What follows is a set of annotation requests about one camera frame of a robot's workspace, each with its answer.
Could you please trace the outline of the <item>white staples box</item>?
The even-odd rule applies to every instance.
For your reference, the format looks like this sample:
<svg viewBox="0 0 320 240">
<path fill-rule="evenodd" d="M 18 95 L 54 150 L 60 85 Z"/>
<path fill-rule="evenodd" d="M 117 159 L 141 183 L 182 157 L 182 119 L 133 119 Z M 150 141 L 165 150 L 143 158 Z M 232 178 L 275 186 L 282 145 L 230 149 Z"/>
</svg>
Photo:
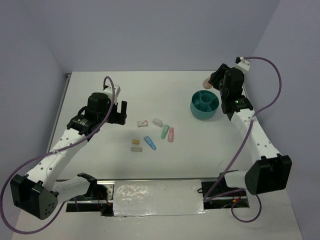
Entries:
<svg viewBox="0 0 320 240">
<path fill-rule="evenodd" d="M 147 127 L 149 125 L 147 120 L 139 120 L 137 121 L 137 127 L 141 128 L 141 127 Z"/>
</svg>

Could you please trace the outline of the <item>yellow eraser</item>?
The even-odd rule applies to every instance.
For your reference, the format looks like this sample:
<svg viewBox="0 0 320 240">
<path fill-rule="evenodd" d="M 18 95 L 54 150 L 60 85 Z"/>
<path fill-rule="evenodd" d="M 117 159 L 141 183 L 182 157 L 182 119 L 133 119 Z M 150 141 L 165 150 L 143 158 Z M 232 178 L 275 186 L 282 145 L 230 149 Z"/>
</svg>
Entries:
<svg viewBox="0 0 320 240">
<path fill-rule="evenodd" d="M 138 139 L 133 139 L 133 140 L 132 140 L 132 143 L 133 143 L 134 145 L 139 145 L 139 144 L 140 144 L 140 141 L 139 141 Z"/>
</svg>

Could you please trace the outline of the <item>white grey eraser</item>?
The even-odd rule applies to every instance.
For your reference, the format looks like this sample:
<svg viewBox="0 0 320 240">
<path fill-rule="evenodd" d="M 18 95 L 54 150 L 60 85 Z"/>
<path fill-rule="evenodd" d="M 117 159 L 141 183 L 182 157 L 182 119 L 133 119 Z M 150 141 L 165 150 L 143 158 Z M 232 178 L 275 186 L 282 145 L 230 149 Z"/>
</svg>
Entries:
<svg viewBox="0 0 320 240">
<path fill-rule="evenodd" d="M 142 148 L 142 147 L 138 147 L 138 146 L 132 146 L 132 147 L 130 148 L 130 150 L 131 150 L 132 152 L 142 152 L 142 151 L 143 151 L 143 148 Z"/>
</svg>

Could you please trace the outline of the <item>blue correction tape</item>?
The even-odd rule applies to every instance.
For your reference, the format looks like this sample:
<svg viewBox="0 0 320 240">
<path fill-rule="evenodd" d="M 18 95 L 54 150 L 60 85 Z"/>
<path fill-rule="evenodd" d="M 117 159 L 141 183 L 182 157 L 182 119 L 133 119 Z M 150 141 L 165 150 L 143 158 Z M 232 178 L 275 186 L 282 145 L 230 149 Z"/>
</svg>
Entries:
<svg viewBox="0 0 320 240">
<path fill-rule="evenodd" d="M 157 149 L 156 145 L 154 144 L 154 142 L 152 141 L 152 139 L 149 136 L 145 136 L 144 141 L 150 146 L 150 148 L 152 150 L 155 151 Z"/>
</svg>

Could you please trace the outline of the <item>green correction tape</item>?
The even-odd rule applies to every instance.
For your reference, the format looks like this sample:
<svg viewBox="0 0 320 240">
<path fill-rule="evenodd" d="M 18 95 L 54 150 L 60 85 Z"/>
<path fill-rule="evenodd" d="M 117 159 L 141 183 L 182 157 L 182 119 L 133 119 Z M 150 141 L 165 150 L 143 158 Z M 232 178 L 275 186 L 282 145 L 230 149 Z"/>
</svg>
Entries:
<svg viewBox="0 0 320 240">
<path fill-rule="evenodd" d="M 170 126 L 168 124 L 165 124 L 162 128 L 160 138 L 164 140 L 166 138 L 169 130 L 170 130 Z"/>
</svg>

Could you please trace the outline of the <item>pink correction tape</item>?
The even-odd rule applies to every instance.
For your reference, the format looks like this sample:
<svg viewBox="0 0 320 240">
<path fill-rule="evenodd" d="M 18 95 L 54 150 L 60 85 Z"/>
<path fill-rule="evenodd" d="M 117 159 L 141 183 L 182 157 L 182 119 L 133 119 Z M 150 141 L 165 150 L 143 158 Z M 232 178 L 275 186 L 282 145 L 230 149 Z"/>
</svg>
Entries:
<svg viewBox="0 0 320 240">
<path fill-rule="evenodd" d="M 172 143 L 174 141 L 174 133 L 175 133 L 174 128 L 170 127 L 168 132 L 168 137 L 167 137 L 168 142 Z"/>
</svg>

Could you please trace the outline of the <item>pink-capped marker tube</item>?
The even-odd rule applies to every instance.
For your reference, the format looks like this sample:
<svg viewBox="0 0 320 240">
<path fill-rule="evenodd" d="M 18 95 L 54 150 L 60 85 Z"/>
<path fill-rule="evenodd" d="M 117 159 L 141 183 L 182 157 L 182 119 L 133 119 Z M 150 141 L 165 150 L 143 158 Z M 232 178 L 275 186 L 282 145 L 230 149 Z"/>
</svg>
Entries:
<svg viewBox="0 0 320 240">
<path fill-rule="evenodd" d="M 210 77 L 206 78 L 203 82 L 202 82 L 202 87 L 204 89 L 211 89 L 213 86 L 209 83 L 210 81 Z"/>
</svg>

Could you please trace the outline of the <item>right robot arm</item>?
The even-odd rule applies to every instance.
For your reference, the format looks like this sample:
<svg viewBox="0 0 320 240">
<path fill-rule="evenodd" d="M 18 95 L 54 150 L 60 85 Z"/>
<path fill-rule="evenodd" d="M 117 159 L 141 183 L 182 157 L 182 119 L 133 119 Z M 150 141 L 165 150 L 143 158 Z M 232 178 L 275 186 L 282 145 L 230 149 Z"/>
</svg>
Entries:
<svg viewBox="0 0 320 240">
<path fill-rule="evenodd" d="M 220 92 L 223 113 L 243 136 L 239 150 L 209 189 L 208 195 L 216 187 L 221 195 L 228 196 L 235 188 L 259 195 L 280 191 L 287 186 L 292 160 L 288 155 L 282 155 L 267 137 L 257 119 L 257 111 L 243 95 L 244 80 L 245 75 L 239 66 L 229 67 L 226 64 L 222 64 L 208 80 Z M 249 150 L 252 166 L 245 171 L 231 171 L 231 166 L 244 147 Z"/>
</svg>

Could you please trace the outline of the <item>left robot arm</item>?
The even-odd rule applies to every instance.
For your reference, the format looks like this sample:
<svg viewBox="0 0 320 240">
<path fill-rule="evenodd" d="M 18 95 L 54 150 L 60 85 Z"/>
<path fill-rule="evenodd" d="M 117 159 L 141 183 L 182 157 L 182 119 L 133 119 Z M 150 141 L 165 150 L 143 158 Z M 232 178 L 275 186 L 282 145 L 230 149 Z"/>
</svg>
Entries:
<svg viewBox="0 0 320 240">
<path fill-rule="evenodd" d="M 124 125 L 127 102 L 122 101 L 120 112 L 116 99 L 102 92 L 92 93 L 66 126 L 62 137 L 50 154 L 25 175 L 16 174 L 10 180 L 13 204 L 40 220 L 47 219 L 57 205 L 77 196 L 91 200 L 98 195 L 108 196 L 108 188 L 98 184 L 95 177 L 79 173 L 74 178 L 58 182 L 58 176 L 77 152 L 83 148 L 105 123 Z"/>
</svg>

